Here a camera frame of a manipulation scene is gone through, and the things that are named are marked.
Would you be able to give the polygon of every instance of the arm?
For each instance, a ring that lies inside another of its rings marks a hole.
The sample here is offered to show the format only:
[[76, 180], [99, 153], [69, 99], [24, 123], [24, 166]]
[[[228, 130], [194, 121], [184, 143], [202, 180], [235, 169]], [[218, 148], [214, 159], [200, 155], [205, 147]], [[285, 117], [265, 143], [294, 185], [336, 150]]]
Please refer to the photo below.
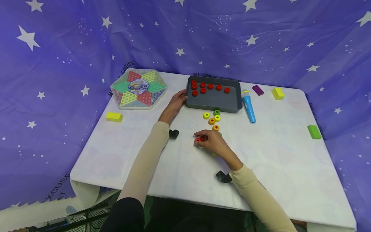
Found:
[[185, 89], [173, 96], [141, 147], [124, 187], [101, 232], [143, 232], [143, 206], [161, 152], [169, 139], [169, 125], [183, 105]]
[[194, 135], [205, 135], [205, 142], [195, 145], [218, 154], [229, 166], [232, 183], [249, 204], [251, 210], [271, 232], [296, 232], [287, 214], [269, 192], [260, 184], [251, 169], [248, 169], [229, 148], [216, 131], [203, 130]]
[[181, 90], [170, 100], [158, 122], [144, 142], [117, 200], [125, 197], [138, 199], [144, 206], [145, 198], [157, 167], [161, 152], [169, 139], [169, 127], [187, 99], [186, 90]]
[[150, 135], [135, 158], [129, 176], [117, 200], [132, 197], [138, 199], [144, 206], [158, 160], [168, 139], [169, 125], [160, 121], [155, 123]]

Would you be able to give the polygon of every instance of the beige sleeve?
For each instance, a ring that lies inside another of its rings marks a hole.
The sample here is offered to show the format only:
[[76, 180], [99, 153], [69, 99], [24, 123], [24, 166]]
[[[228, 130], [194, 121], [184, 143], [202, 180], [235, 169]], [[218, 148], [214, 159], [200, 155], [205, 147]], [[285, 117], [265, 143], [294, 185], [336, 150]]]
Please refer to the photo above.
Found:
[[165, 122], [155, 123], [150, 135], [135, 158], [129, 176], [117, 200], [132, 197], [138, 199], [142, 206], [144, 205], [158, 160], [168, 139], [169, 125]]
[[232, 183], [270, 232], [296, 232], [284, 210], [245, 165], [231, 171]]

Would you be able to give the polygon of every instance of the green ring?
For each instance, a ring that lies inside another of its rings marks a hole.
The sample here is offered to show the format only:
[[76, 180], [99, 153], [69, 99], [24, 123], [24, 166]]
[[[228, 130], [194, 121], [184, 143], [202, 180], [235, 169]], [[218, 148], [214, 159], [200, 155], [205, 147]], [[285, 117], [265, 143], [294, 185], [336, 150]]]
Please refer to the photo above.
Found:
[[220, 110], [214, 110], [214, 116], [215, 115], [220, 115]]

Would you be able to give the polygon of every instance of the blue microphone handle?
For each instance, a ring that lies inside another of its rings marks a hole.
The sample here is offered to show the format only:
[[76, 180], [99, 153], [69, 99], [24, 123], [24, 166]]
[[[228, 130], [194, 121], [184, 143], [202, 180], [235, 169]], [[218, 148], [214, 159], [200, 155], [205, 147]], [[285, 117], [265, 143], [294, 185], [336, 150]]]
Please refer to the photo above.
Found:
[[246, 96], [242, 98], [242, 102], [245, 105], [247, 115], [249, 116], [250, 122], [256, 122], [253, 105], [251, 104], [251, 96]]

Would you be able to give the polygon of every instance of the purple backdrop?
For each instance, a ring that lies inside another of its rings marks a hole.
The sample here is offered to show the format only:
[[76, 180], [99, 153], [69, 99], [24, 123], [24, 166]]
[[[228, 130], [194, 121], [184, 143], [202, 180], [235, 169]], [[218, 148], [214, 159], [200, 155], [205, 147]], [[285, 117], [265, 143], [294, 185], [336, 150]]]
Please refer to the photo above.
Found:
[[128, 67], [300, 88], [359, 231], [371, 228], [371, 1], [0, 3], [0, 209], [69, 172]]

